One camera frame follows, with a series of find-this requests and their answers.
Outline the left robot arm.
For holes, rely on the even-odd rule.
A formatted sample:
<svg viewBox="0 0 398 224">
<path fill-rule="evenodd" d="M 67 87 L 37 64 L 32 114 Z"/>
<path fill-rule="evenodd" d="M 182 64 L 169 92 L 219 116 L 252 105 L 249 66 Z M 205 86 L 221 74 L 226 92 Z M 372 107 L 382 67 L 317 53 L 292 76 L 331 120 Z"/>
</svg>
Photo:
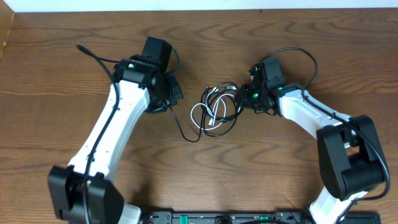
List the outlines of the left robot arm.
<svg viewBox="0 0 398 224">
<path fill-rule="evenodd" d="M 142 211 L 114 186 L 119 160 L 143 113 L 166 112 L 183 98 L 168 70 L 176 50 L 148 37 L 141 54 L 114 63 L 106 104 L 81 149 L 47 177 L 55 216 L 68 223 L 139 223 Z"/>
</svg>

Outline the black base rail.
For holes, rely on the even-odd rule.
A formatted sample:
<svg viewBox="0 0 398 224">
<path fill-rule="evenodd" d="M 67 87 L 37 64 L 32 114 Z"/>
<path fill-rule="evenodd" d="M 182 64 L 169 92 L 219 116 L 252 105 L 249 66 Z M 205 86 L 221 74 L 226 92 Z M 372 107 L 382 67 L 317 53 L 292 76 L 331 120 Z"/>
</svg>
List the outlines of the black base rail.
<svg viewBox="0 0 398 224">
<path fill-rule="evenodd" d="M 141 215 L 139 224 L 220 224 L 220 223 L 313 223 L 306 212 L 283 210 L 274 213 L 176 213 L 147 212 Z"/>
</svg>

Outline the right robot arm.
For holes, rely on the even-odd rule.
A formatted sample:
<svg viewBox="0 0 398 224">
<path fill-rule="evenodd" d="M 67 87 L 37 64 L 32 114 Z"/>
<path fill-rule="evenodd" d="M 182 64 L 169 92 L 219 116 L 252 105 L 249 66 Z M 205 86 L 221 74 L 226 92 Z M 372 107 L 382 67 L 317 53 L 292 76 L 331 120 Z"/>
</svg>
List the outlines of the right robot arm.
<svg viewBox="0 0 398 224">
<path fill-rule="evenodd" d="M 251 83 L 236 96 L 239 106 L 295 122 L 317 141 L 323 189 L 301 223 L 343 223 L 350 208 L 379 184 L 391 185 L 389 170 L 372 119 L 339 113 L 298 84 L 287 83 L 277 59 L 249 69 Z"/>
</svg>

